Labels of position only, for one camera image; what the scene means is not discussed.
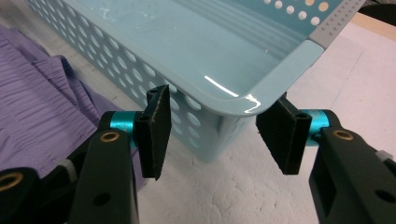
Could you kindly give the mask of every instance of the basket hole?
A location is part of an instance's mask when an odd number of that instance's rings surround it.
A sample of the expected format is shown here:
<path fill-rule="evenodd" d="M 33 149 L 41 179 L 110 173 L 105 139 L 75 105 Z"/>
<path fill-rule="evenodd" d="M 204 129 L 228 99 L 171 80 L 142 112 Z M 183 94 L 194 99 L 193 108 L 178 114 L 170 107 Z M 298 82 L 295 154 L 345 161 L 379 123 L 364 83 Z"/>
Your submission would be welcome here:
<path fill-rule="evenodd" d="M 66 29 L 66 26 L 64 25 L 63 22 L 59 21 L 59 24 L 61 24 L 62 28 L 64 28 L 64 30 Z"/>
<path fill-rule="evenodd" d="M 87 53 L 88 53 L 88 57 L 90 57 L 91 60 L 94 60 L 92 54 L 89 51 Z"/>
<path fill-rule="evenodd" d="M 193 147 L 199 148 L 199 145 L 198 145 L 198 143 L 195 142 L 195 140 L 193 140 L 192 138 L 189 138 L 189 140 Z"/>
<path fill-rule="evenodd" d="M 183 134 L 183 132 L 177 125 L 172 125 L 172 129 L 175 130 L 178 134 Z"/>
<path fill-rule="evenodd" d="M 186 102 L 192 109 L 201 110 L 201 106 L 198 103 L 196 103 L 194 100 L 192 100 L 189 96 L 186 96 Z"/>
<path fill-rule="evenodd" d="M 74 22 L 73 22 L 70 18 L 67 18 L 67 21 L 69 22 L 69 24 L 70 24 L 73 28 L 76 29 L 76 25 L 74 24 Z"/>
<path fill-rule="evenodd" d="M 61 10 L 57 9 L 58 15 L 62 18 L 62 20 L 65 20 L 64 14 L 61 12 Z"/>
<path fill-rule="evenodd" d="M 195 117 L 192 113 L 187 112 L 187 119 L 190 121 L 192 125 L 195 127 L 201 127 L 201 122 Z"/>
<path fill-rule="evenodd" d="M 136 57 L 129 50 L 125 50 L 125 53 L 128 59 L 131 60 L 131 62 L 136 62 Z"/>
<path fill-rule="evenodd" d="M 150 90 L 152 90 L 152 89 L 156 88 L 157 85 L 155 85 L 153 82 L 149 82 L 148 83 L 148 87 L 149 87 Z"/>
<path fill-rule="evenodd" d="M 79 42 L 80 42 L 82 45 L 85 46 L 85 40 L 84 40 L 80 35 L 78 36 L 78 40 L 79 40 Z"/>
<path fill-rule="evenodd" d="M 117 61 L 119 61 L 119 64 L 121 65 L 121 67 L 123 69 L 125 69 L 125 70 L 128 69 L 128 67 L 126 66 L 125 61 L 120 56 L 117 58 Z"/>
<path fill-rule="evenodd" d="M 177 114 L 175 114 L 175 112 L 173 112 L 173 111 L 171 111 L 171 118 L 172 118 L 172 120 L 173 120 L 174 122 L 176 122 L 176 123 L 181 123 L 180 117 L 179 117 Z"/>
<path fill-rule="evenodd" d="M 109 37 L 108 41 L 110 42 L 111 46 L 113 46 L 114 49 L 119 49 L 120 48 L 119 44 L 117 44 L 117 42 L 113 38 Z"/>
<path fill-rule="evenodd" d="M 191 135 L 195 138 L 201 138 L 201 135 L 192 127 L 189 126 L 189 131 L 191 133 Z"/>
<path fill-rule="evenodd" d="M 69 28 L 69 33 L 70 35 L 72 35 L 73 37 L 76 37 L 76 34 L 73 32 L 73 30 L 71 28 Z"/>
<path fill-rule="evenodd" d="M 102 61 L 103 61 L 104 63 L 107 63 L 107 59 L 106 59 L 106 57 L 105 57 L 102 53 L 99 54 L 99 57 L 102 59 Z"/>
<path fill-rule="evenodd" d="M 85 51 L 84 47 L 82 47 L 80 44 L 78 44 L 78 48 L 79 48 L 82 52 Z"/>
<path fill-rule="evenodd" d="M 316 26 L 316 25 L 318 25 L 319 23 L 320 23 L 320 18 L 318 18 L 318 17 L 312 18 L 312 20 L 311 20 L 311 24 L 312 24 L 312 25 Z"/>
<path fill-rule="evenodd" d="M 90 26 L 90 24 L 88 23 L 87 19 L 85 19 L 83 16 L 80 16 L 79 18 L 81 19 L 82 24 L 84 24 L 86 27 Z"/>
<path fill-rule="evenodd" d="M 98 62 L 99 66 L 100 66 L 101 68 L 105 68 L 105 67 L 103 66 L 103 64 L 102 64 L 99 60 L 97 60 L 97 62 Z"/>
<path fill-rule="evenodd" d="M 177 88 L 172 85 L 169 81 L 165 80 L 166 85 L 169 85 L 169 91 L 172 93 L 177 93 Z"/>
<path fill-rule="evenodd" d="M 139 94 L 137 94 L 137 92 L 134 89 L 131 89 L 131 93 L 134 97 L 136 97 L 136 99 L 139 99 Z"/>
<path fill-rule="evenodd" d="M 35 1 L 35 5 L 36 5 L 38 8 L 41 8 L 41 6 L 37 3 L 37 1 Z"/>
<path fill-rule="evenodd" d="M 319 10 L 324 12 L 327 11 L 327 9 L 329 9 L 329 4 L 327 2 L 322 2 L 319 4 Z"/>
<path fill-rule="evenodd" d="M 275 8 L 281 9 L 283 7 L 283 3 L 281 1 L 276 1 L 275 2 Z"/>
<path fill-rule="evenodd" d="M 76 17 L 76 13 L 74 12 L 74 10 L 71 7 L 67 7 L 67 10 L 70 12 L 70 15 L 72 15 L 73 17 Z"/>
<path fill-rule="evenodd" d="M 88 48 L 90 48 L 90 50 L 92 51 L 92 53 L 96 54 L 96 50 L 93 48 L 92 45 L 88 45 Z"/>
<path fill-rule="evenodd" d="M 43 9 L 43 11 L 44 11 L 44 13 L 46 13 L 47 14 L 47 16 L 49 16 L 50 14 L 49 14 L 49 12 L 45 9 L 45 8 L 42 8 Z"/>
<path fill-rule="evenodd" d="M 50 14 L 50 17 L 52 18 L 53 21 L 58 21 L 58 20 L 56 20 L 56 18 L 53 14 Z"/>
<path fill-rule="evenodd" d="M 306 19 L 306 12 L 305 11 L 301 11 L 299 14 L 298 14 L 298 18 L 300 19 L 300 20 L 305 20 Z"/>
<path fill-rule="evenodd" d="M 67 36 L 67 34 L 64 32 L 64 30 L 61 30 L 61 33 L 62 33 L 64 36 Z"/>
<path fill-rule="evenodd" d="M 293 7 L 293 6 L 288 6 L 288 7 L 286 8 L 286 12 L 287 12 L 288 14 L 293 14 L 293 12 L 294 12 L 294 7 Z"/>
<path fill-rule="evenodd" d="M 314 3 L 315 3 L 315 0 L 305 0 L 305 4 L 307 5 L 307 6 L 312 6 L 312 5 L 314 5 Z"/>
<path fill-rule="evenodd" d="M 127 74 L 124 74 L 124 77 L 129 84 L 134 85 L 134 81 Z"/>
<path fill-rule="evenodd" d="M 96 38 L 93 35 L 91 35 L 91 41 L 97 48 L 99 48 L 99 42 L 96 40 Z"/>
<path fill-rule="evenodd" d="M 142 76 L 140 75 L 140 73 L 139 73 L 136 69 L 134 69 L 134 70 L 132 71 L 132 73 L 134 74 L 134 77 L 135 77 L 137 80 L 139 80 L 140 82 L 143 81 Z"/>
<path fill-rule="evenodd" d="M 174 98 L 171 97 L 169 100 L 170 100 L 170 104 L 171 104 L 172 109 L 178 111 L 180 109 L 180 107 L 178 106 L 178 104 L 174 100 Z"/>
<path fill-rule="evenodd" d="M 116 72 L 116 73 L 120 73 L 120 69 L 113 63 L 113 64 L 111 64 L 111 66 L 113 67 L 113 69 L 114 69 L 114 71 Z"/>
<path fill-rule="evenodd" d="M 62 3 L 61 0 L 56 0 L 56 3 L 57 3 L 60 7 L 64 7 L 64 4 Z"/>
<path fill-rule="evenodd" d="M 50 21 L 50 19 L 49 19 L 48 17 L 46 17 L 46 21 L 47 21 L 49 24 L 52 24 L 52 22 Z"/>
<path fill-rule="evenodd" d="M 122 78 L 119 77 L 119 83 L 123 88 L 126 88 L 126 83 L 122 80 Z"/>
<path fill-rule="evenodd" d="M 148 65 L 144 64 L 146 72 L 148 73 L 149 76 L 155 77 L 155 71 Z"/>
<path fill-rule="evenodd" d="M 113 54 L 111 53 L 110 49 L 107 46 L 103 46 L 103 50 L 107 54 L 108 57 L 113 58 Z"/>
<path fill-rule="evenodd" d="M 85 38 L 87 38 L 87 33 L 85 33 L 84 29 L 82 29 L 81 26 L 79 26 L 78 29 L 79 29 L 79 32 L 80 32 Z"/>
<path fill-rule="evenodd" d="M 111 77 L 116 77 L 116 76 L 114 76 L 114 73 L 109 68 L 107 69 L 107 72 L 110 74 Z"/>
<path fill-rule="evenodd" d="M 146 96 L 147 91 L 145 90 L 144 87 L 142 87 L 142 86 L 139 85 L 139 90 L 140 90 L 140 92 L 142 93 L 142 95 Z"/>
<path fill-rule="evenodd" d="M 55 12 L 55 8 L 52 6 L 52 4 L 49 3 L 49 9 L 53 12 Z"/>
<path fill-rule="evenodd" d="M 102 31 L 97 28 L 96 26 L 93 28 L 93 30 L 95 30 L 96 34 L 99 35 L 99 37 L 103 38 L 103 33 Z"/>

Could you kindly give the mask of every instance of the white table surface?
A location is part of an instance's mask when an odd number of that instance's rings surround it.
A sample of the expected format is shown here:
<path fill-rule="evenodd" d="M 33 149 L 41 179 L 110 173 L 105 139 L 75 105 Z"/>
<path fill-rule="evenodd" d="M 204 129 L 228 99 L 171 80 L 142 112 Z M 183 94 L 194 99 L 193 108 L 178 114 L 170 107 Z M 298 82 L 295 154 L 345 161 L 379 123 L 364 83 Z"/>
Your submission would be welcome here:
<path fill-rule="evenodd" d="M 64 55 L 81 80 L 114 104 L 140 109 L 22 0 L 0 1 L 0 24 L 20 29 L 51 55 Z M 396 156 L 395 87 L 396 42 L 350 23 L 288 98 L 298 108 L 333 110 L 345 128 Z M 141 223 L 318 223 L 308 186 L 316 152 L 308 147 L 300 174 L 284 176 L 254 120 L 212 163 L 171 137 L 161 179 L 138 192 Z"/>

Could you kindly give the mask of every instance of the purple fabric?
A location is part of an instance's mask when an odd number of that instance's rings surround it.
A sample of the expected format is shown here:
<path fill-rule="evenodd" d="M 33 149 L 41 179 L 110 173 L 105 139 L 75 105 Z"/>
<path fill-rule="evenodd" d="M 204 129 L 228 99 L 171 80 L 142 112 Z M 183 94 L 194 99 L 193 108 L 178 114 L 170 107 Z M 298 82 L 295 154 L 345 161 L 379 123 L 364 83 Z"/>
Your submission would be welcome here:
<path fill-rule="evenodd" d="M 27 166 L 47 175 L 120 110 L 82 84 L 63 56 L 50 57 L 14 29 L 0 26 L 0 170 Z M 138 153 L 136 186 L 144 183 Z"/>

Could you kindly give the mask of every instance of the screw hole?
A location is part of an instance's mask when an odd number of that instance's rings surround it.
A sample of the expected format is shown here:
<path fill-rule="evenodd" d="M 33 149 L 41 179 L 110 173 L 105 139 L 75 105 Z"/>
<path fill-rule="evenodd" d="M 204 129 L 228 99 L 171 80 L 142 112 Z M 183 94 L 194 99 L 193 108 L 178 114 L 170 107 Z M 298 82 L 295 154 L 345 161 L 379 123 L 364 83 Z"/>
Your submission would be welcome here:
<path fill-rule="evenodd" d="M 19 172 L 14 172 L 0 176 L 0 192 L 14 188 L 22 180 L 23 180 L 23 174 Z"/>
<path fill-rule="evenodd" d="M 150 117 L 147 116 L 147 115 L 142 116 L 142 117 L 139 118 L 139 120 L 141 120 L 141 121 L 148 121 L 149 119 L 150 119 Z"/>
<path fill-rule="evenodd" d="M 100 136 L 100 140 L 102 142 L 114 142 L 117 139 L 119 139 L 119 137 L 120 137 L 119 133 L 113 133 L 113 132 L 104 133 L 104 134 L 102 134 L 102 136 Z"/>
<path fill-rule="evenodd" d="M 387 203 L 396 203 L 396 198 L 387 191 L 378 189 L 375 191 L 376 196 Z"/>
<path fill-rule="evenodd" d="M 101 194 L 96 195 L 93 198 L 92 202 L 96 206 L 103 206 L 103 205 L 107 204 L 110 201 L 110 199 L 111 199 L 111 196 L 109 193 L 101 193 Z"/>
<path fill-rule="evenodd" d="M 334 134 L 336 137 L 341 138 L 341 139 L 343 139 L 343 140 L 350 141 L 350 140 L 353 139 L 353 135 L 350 134 L 350 133 L 347 133 L 347 132 L 345 132 L 345 131 L 337 130 L 337 131 L 334 131 L 333 134 Z"/>

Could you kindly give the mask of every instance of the light blue plastic basket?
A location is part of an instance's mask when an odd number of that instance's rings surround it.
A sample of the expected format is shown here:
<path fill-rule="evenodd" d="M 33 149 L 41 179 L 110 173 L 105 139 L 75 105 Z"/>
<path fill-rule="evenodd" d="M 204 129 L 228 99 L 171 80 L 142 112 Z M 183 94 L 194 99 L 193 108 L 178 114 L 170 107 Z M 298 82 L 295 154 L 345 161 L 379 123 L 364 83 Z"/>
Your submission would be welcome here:
<path fill-rule="evenodd" d="M 26 0 L 142 107 L 170 84 L 173 134 L 213 161 L 364 0 Z"/>

